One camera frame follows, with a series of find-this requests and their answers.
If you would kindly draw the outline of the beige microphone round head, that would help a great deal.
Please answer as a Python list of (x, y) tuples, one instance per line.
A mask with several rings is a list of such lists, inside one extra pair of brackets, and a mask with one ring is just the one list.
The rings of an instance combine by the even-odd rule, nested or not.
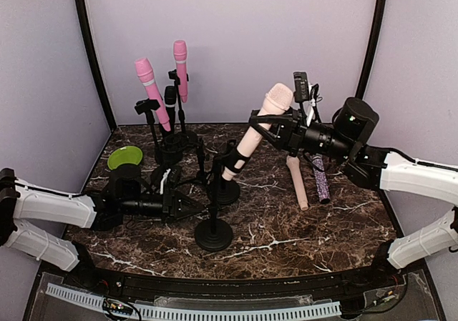
[(308, 197), (301, 174), (300, 160), (298, 157), (287, 156), (286, 165), (291, 173), (298, 205), (302, 211), (306, 211), (309, 209)]

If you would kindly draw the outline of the round-base stand of tall beige mic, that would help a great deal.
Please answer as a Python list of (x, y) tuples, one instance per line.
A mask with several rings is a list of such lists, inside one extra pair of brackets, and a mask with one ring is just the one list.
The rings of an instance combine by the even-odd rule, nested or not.
[[(211, 181), (217, 183), (221, 179), (225, 179), (223, 178), (225, 165), (230, 164), (233, 167), (236, 159), (242, 159), (242, 157), (236, 151), (236, 140), (230, 139), (226, 142), (225, 151), (223, 153), (217, 153), (213, 158), (208, 184)], [(210, 202), (208, 205), (209, 218), (200, 222), (194, 232), (196, 244), (209, 252), (224, 250), (229, 247), (233, 240), (231, 226), (218, 217), (220, 206), (216, 200), (216, 192), (214, 192), (213, 203)]]

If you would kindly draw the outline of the black tripod mic stand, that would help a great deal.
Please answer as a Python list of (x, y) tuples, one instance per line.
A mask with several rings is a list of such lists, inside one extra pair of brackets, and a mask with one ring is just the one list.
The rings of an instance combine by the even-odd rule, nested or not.
[(207, 187), (210, 172), (205, 170), (205, 144), (201, 137), (192, 131), (169, 133), (155, 147), (155, 159), (159, 165), (172, 166), (180, 162), (185, 154), (194, 152), (198, 162), (198, 172), (195, 178), (188, 179), (182, 184), (199, 184)]

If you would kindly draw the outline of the purple rhinestone microphone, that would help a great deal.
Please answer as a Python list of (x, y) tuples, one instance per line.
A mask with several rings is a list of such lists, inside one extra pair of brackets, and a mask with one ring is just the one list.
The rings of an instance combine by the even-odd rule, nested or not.
[(328, 204), (331, 199), (322, 156), (320, 154), (312, 155), (311, 162), (316, 181), (318, 200), (321, 204)]

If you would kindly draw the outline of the black clip mic stand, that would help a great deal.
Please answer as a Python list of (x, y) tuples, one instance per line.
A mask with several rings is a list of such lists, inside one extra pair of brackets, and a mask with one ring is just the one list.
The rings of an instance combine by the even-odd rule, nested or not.
[(143, 99), (136, 102), (135, 111), (138, 115), (144, 114), (147, 125), (150, 127), (154, 142), (154, 151), (155, 151), (155, 161), (159, 165), (163, 165), (162, 151), (160, 144), (158, 142), (157, 134), (155, 131), (155, 117), (153, 112), (156, 112), (159, 109), (159, 102), (155, 99)]

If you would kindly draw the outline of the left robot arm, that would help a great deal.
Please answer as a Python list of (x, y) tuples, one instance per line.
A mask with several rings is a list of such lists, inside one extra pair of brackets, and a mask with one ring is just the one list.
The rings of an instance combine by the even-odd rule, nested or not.
[(135, 164), (112, 170), (100, 192), (71, 194), (45, 189), (16, 177), (14, 170), (1, 170), (1, 245), (22, 251), (38, 261), (72, 272), (86, 290), (101, 283), (101, 274), (86, 247), (59, 239), (31, 224), (39, 219), (70, 224), (82, 229), (107, 231), (123, 223), (126, 215), (139, 215), (162, 222), (181, 220), (205, 208), (177, 188), (181, 169), (161, 171), (157, 187), (142, 178)]

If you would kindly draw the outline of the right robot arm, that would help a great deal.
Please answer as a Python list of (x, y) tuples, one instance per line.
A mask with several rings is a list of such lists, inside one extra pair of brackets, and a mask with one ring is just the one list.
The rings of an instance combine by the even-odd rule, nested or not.
[(356, 186), (399, 191), (443, 200), (454, 207), (443, 217), (407, 236), (383, 243), (365, 273), (370, 287), (380, 288), (393, 270), (457, 246), (457, 167), (414, 159), (394, 148), (374, 147), (368, 140), (379, 115), (364, 101), (349, 97), (331, 124), (306, 125), (299, 110), (283, 115), (252, 114), (249, 124), (276, 149), (322, 154), (342, 166)]

